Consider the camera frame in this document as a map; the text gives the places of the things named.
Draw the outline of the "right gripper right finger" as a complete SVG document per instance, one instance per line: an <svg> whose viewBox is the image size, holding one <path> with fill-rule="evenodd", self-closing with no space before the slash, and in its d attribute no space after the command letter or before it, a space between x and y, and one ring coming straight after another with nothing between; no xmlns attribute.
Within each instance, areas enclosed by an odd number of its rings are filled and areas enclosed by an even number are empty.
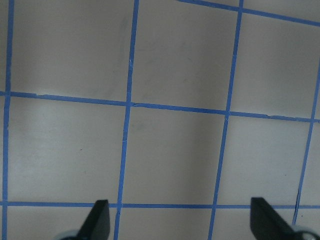
<svg viewBox="0 0 320 240"><path fill-rule="evenodd" d="M250 230L256 240L299 240L300 235L263 197L250 201Z"/></svg>

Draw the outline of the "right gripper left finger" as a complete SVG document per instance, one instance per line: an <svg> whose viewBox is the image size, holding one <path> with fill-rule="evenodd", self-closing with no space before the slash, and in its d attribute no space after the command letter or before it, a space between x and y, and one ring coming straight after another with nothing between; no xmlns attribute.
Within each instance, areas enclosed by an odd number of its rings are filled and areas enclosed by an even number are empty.
<svg viewBox="0 0 320 240"><path fill-rule="evenodd" d="M77 240L107 240L110 235L109 201L97 200L76 234Z"/></svg>

